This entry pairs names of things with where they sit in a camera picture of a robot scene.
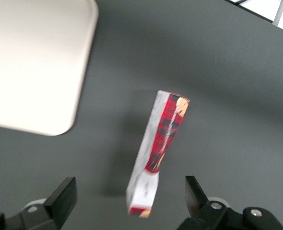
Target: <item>dark gray tabletop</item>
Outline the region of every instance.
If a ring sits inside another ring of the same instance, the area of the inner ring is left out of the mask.
[[[76,176],[64,230],[174,230],[185,175],[242,212],[283,224],[283,30],[223,0],[97,0],[76,122],[45,137],[0,128],[0,211],[11,216]],[[157,90],[191,99],[161,166],[148,219],[125,189]]]

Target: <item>red and white box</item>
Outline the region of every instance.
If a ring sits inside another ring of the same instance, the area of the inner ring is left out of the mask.
[[[158,91],[126,190],[128,213],[147,218],[159,180],[159,166],[181,125],[189,99]]]

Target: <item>metal screw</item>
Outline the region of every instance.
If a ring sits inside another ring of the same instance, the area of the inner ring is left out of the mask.
[[[38,208],[36,206],[31,206],[27,212],[31,213],[31,212],[35,212]]]
[[[211,203],[211,207],[216,209],[216,210],[219,210],[219,209],[222,208],[222,206],[220,204],[216,203],[216,202]]]
[[[252,215],[254,215],[255,217],[261,217],[261,216],[262,216],[261,211],[260,211],[260,210],[257,210],[257,209],[252,209],[252,210],[250,211],[250,213],[251,213]]]

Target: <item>gray table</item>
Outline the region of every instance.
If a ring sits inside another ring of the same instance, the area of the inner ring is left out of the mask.
[[[9,217],[76,176],[64,230],[176,229],[185,175],[241,212],[283,224],[283,30],[223,1],[97,0],[100,16],[73,128],[0,128],[0,211]],[[191,99],[148,219],[125,189],[157,90]]]

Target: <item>white plastic board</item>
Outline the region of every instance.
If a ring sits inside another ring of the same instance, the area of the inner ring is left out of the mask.
[[[0,127],[71,128],[97,18],[94,0],[0,0]]]

